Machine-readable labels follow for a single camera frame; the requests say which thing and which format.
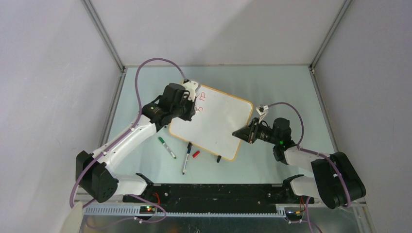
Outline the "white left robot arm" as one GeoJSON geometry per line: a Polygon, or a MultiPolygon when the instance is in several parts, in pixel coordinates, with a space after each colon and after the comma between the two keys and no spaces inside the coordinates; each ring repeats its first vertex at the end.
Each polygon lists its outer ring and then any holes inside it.
{"type": "Polygon", "coordinates": [[[115,170],[139,144],[178,117],[191,121],[201,85],[193,80],[168,84],[162,95],[144,105],[123,132],[92,153],[80,152],[75,160],[76,186],[103,203],[115,195],[135,195],[141,202],[153,198],[154,190],[143,175],[120,175],[115,170]]]}

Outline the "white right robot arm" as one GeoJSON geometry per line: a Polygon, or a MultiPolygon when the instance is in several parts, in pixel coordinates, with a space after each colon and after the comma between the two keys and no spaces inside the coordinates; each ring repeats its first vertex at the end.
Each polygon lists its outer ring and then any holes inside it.
{"type": "Polygon", "coordinates": [[[289,203],[306,196],[321,199],[328,208],[335,209],[348,207],[366,195],[366,188],[345,153],[338,151],[325,155],[297,145],[292,140],[290,122],[285,118],[275,119],[269,127],[256,117],[232,135],[249,144],[256,140],[273,144],[276,161],[313,174],[313,177],[300,174],[284,180],[286,187],[282,195],[289,203]]]}

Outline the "orange framed whiteboard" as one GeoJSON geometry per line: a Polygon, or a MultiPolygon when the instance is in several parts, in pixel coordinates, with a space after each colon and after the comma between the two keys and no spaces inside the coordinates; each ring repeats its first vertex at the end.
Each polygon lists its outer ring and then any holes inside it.
{"type": "Polygon", "coordinates": [[[223,159],[235,160],[241,140],[232,133],[248,124],[253,104],[205,85],[196,97],[192,120],[173,119],[169,133],[223,159]]]}

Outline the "green whiteboard marker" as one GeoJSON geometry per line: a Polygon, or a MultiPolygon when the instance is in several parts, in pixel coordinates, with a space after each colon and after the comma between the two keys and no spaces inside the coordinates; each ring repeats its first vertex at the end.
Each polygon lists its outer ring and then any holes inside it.
{"type": "Polygon", "coordinates": [[[171,150],[171,148],[168,146],[168,144],[164,141],[162,137],[158,137],[158,140],[162,143],[164,148],[167,150],[167,152],[172,156],[173,159],[177,159],[176,155],[174,152],[171,150]]]}

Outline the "red marker cap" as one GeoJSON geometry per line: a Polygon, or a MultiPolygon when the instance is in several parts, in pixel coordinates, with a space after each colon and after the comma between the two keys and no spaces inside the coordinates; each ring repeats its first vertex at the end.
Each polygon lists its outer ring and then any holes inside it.
{"type": "Polygon", "coordinates": [[[193,158],[196,158],[199,154],[200,154],[200,151],[198,150],[198,151],[196,151],[196,152],[192,155],[192,157],[193,157],[193,158]]]}

